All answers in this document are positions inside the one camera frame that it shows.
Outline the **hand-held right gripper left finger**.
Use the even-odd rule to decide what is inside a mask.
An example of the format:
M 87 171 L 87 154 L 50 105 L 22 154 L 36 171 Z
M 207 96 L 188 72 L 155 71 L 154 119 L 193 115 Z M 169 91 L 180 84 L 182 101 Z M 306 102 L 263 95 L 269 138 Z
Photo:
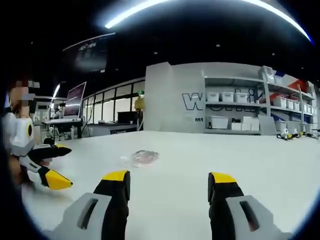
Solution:
M 124 240 L 131 190 L 129 170 L 106 174 L 93 192 L 65 209 L 54 240 Z

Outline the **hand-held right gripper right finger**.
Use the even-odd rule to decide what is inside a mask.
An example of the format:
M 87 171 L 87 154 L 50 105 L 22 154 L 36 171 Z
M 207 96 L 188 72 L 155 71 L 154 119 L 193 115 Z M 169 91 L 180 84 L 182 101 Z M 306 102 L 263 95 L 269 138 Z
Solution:
M 271 211 L 245 195 L 228 174 L 208 174 L 208 203 L 213 240 L 289 240 L 293 235 L 281 231 Z

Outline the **person's left hand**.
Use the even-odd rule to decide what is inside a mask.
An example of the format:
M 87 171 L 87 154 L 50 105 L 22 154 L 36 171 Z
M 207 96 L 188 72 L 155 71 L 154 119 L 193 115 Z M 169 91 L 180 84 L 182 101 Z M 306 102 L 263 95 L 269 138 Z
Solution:
M 13 182 L 19 186 L 23 182 L 23 173 L 22 173 L 22 168 L 19 162 L 19 159 L 14 156 L 10 155 L 8 158 L 8 164 L 9 164 L 9 169 L 12 175 Z

